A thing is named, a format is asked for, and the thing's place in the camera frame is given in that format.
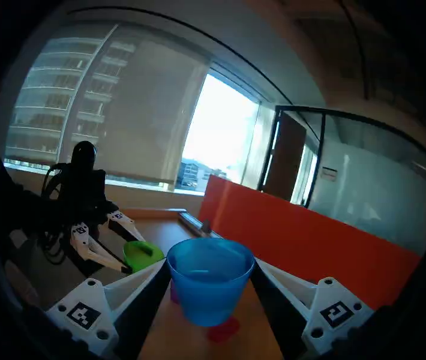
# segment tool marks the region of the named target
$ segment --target orange partition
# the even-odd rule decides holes
[[[397,298],[420,257],[283,199],[210,176],[198,216],[255,256],[317,283],[336,278],[376,310]]]

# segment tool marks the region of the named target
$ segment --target window sill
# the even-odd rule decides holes
[[[15,169],[19,171],[26,171],[41,175],[46,175],[47,170],[43,169],[35,169],[34,167],[28,167],[28,166],[21,166],[21,165],[15,165],[10,163],[4,163],[4,166],[6,168]],[[104,182],[106,185],[112,185],[112,186],[118,186],[118,187],[127,187],[127,188],[134,188],[134,189],[141,189],[141,190],[149,190],[149,191],[159,191],[162,193],[170,193],[170,194],[183,194],[183,195],[193,195],[193,196],[204,196],[205,193],[201,191],[193,191],[193,190],[181,190],[181,189],[174,189],[173,191],[170,191],[168,189],[165,189],[163,187],[156,187],[151,185],[144,185],[144,184],[132,184],[130,182],[125,181],[117,181],[117,180],[108,180],[106,179]]]

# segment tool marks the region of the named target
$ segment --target sky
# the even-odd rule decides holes
[[[212,169],[221,169],[233,181],[241,180],[237,178],[241,177],[243,168],[240,165],[248,155],[258,106],[222,81],[207,75],[183,157]]]

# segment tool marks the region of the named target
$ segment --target blue plastic cup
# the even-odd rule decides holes
[[[249,249],[218,238],[182,241],[166,259],[183,314],[199,326],[216,326],[228,319],[255,263]]]

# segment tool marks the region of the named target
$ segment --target wooden door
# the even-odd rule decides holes
[[[287,201],[291,200],[305,137],[306,129],[282,112],[263,192]]]

